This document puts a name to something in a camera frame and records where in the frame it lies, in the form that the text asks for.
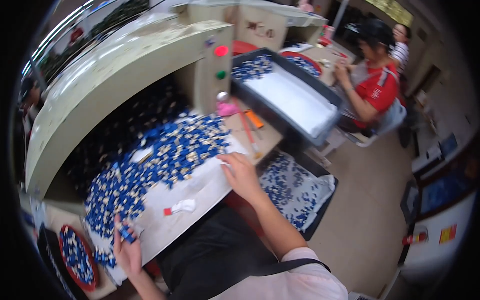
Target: window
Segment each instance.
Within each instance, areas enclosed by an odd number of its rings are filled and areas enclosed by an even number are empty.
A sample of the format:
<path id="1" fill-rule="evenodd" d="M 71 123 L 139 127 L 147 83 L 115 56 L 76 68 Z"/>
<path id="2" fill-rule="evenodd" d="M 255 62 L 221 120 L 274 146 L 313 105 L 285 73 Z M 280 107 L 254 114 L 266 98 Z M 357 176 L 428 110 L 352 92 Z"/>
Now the window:
<path id="1" fill-rule="evenodd" d="M 386 13 L 390 18 L 400 24 L 410 26 L 413 21 L 413 15 L 404 9 L 395 0 L 365 0 L 379 10 Z"/>

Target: red t-shirt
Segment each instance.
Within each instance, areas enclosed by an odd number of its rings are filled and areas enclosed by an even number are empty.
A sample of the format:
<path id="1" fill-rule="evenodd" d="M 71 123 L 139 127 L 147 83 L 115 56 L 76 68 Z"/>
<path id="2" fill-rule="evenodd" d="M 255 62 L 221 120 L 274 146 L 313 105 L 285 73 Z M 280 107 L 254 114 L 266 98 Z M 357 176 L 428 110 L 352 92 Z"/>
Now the red t-shirt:
<path id="1" fill-rule="evenodd" d="M 368 101 L 378 111 L 379 115 L 384 114 L 388 110 L 398 94 L 398 85 L 395 77 L 383 71 L 383 68 L 388 68 L 398 76 L 393 62 L 379 69 L 368 68 L 368 74 L 375 73 L 375 75 L 359 84 L 355 89 L 363 100 Z M 365 128 L 368 125 L 365 122 L 353 121 L 360 128 Z"/>

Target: pink shirt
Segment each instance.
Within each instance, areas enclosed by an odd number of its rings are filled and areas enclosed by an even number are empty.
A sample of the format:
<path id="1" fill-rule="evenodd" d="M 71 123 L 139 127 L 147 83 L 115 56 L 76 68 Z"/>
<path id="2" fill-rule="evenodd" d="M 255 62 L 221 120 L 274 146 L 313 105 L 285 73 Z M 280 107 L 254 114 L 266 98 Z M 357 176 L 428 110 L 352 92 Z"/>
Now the pink shirt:
<path id="1" fill-rule="evenodd" d="M 282 261 L 299 258 L 318 260 L 312 249 L 307 247 L 289 251 Z M 346 300 L 348 293 L 345 286 L 320 264 L 306 264 L 293 270 L 263 276 L 250 276 L 230 287 L 212 300 Z"/>

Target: green button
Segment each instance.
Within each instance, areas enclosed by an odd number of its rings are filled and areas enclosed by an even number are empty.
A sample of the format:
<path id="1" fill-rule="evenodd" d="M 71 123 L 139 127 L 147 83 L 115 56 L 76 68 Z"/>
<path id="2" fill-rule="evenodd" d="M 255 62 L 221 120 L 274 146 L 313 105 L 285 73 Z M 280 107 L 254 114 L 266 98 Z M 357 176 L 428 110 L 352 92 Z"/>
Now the green button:
<path id="1" fill-rule="evenodd" d="M 217 74 L 216 74 L 216 77 L 217 77 L 217 79 L 222 80 L 222 79 L 225 78 L 225 74 L 226 74 L 225 71 L 218 71 Z"/>

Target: red light button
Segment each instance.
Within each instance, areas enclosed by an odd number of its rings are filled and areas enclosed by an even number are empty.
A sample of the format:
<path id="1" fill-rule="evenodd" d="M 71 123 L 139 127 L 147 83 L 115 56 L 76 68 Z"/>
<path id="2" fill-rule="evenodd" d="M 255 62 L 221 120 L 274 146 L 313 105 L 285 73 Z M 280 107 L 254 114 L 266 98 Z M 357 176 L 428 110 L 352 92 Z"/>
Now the red light button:
<path id="1" fill-rule="evenodd" d="M 215 48 L 215 50 L 213 52 L 217 56 L 225 56 L 228 53 L 228 47 L 227 46 L 218 46 L 217 48 Z"/>

